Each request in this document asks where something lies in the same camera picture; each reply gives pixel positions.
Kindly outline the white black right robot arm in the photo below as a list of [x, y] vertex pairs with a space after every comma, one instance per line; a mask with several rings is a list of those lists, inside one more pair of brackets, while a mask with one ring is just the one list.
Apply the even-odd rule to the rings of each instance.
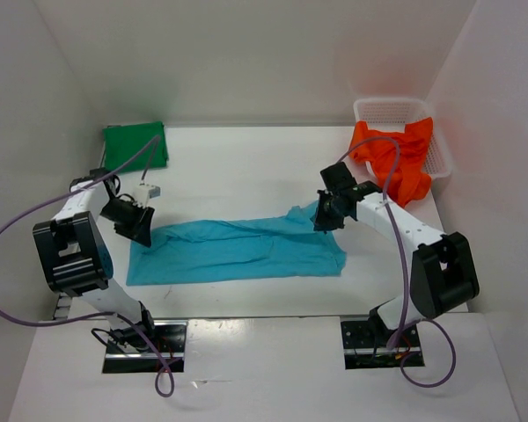
[[347, 165], [320, 172], [325, 184], [313, 217], [314, 229], [344, 228], [347, 217], [393, 240], [406, 270], [403, 293], [370, 311], [368, 334], [379, 346], [394, 348], [399, 333], [423, 319], [435, 319], [480, 293], [467, 238], [445, 234], [415, 218], [371, 181], [357, 183]]

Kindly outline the white plastic basket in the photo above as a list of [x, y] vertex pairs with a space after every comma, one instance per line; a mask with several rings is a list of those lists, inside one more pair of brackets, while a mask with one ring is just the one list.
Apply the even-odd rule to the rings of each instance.
[[415, 135], [428, 143], [422, 172], [432, 180], [451, 175], [451, 156], [429, 105], [409, 97], [359, 98], [353, 104], [356, 121], [384, 133]]

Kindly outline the green t shirt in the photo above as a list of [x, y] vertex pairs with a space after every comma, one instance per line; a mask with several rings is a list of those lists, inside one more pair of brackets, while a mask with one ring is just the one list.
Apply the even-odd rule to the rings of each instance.
[[155, 136], [159, 137], [159, 142], [149, 169], [165, 168], [168, 164], [165, 127], [161, 121], [105, 127], [102, 134], [105, 142], [104, 167], [109, 171], [127, 162]]

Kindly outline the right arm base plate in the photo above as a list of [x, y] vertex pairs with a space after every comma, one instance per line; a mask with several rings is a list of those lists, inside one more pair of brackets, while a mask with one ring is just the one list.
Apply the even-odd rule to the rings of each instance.
[[425, 366], [415, 325], [404, 330], [394, 349], [387, 349], [385, 343], [375, 338], [364, 317], [342, 318], [340, 326], [346, 370], [393, 368], [402, 361], [404, 367]]

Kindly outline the orange t shirt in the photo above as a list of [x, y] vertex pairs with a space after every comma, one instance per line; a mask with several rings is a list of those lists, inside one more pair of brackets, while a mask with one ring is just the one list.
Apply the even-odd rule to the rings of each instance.
[[351, 159], [357, 164], [370, 164], [379, 186], [390, 180], [388, 195], [399, 206], [405, 207], [427, 195], [431, 177], [422, 172], [428, 146], [422, 138], [378, 132], [358, 121], [350, 146], [355, 149]]

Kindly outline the light blue t shirt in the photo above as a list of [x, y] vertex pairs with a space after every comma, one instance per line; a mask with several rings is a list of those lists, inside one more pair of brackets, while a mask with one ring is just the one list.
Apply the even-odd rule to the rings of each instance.
[[315, 230], [316, 208], [311, 203], [277, 217], [156, 228], [149, 247], [131, 244], [126, 283], [143, 287], [339, 276], [347, 254], [331, 233]]

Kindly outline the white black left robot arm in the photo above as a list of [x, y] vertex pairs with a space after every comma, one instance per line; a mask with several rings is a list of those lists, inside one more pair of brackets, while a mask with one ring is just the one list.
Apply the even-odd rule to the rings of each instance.
[[146, 307], [114, 279], [114, 264], [96, 219], [114, 224], [117, 235], [151, 246], [154, 209], [120, 196], [119, 177], [104, 167], [70, 184], [72, 196], [51, 220], [33, 226], [33, 240], [48, 287], [106, 312], [113, 341], [150, 350], [158, 330]]

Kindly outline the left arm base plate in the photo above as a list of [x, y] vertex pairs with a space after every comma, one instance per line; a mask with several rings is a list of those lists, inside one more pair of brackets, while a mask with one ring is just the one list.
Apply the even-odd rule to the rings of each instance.
[[[186, 320], [156, 319], [154, 321], [153, 344], [173, 373], [184, 372], [187, 326]], [[155, 374], [162, 368], [157, 355], [147, 345], [136, 348], [129, 342], [115, 340], [107, 330], [93, 331], [105, 347], [103, 374]]]

